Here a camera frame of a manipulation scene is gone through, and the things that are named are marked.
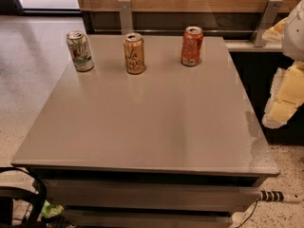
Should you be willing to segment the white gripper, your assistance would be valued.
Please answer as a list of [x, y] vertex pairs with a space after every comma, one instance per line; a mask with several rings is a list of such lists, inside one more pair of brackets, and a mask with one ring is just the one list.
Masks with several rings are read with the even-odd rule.
[[304, 0], [290, 12], [288, 18], [268, 28], [262, 39], [267, 42], [282, 41], [283, 54], [294, 63], [287, 69], [278, 68], [264, 109], [262, 123], [277, 129], [285, 125], [304, 104]]

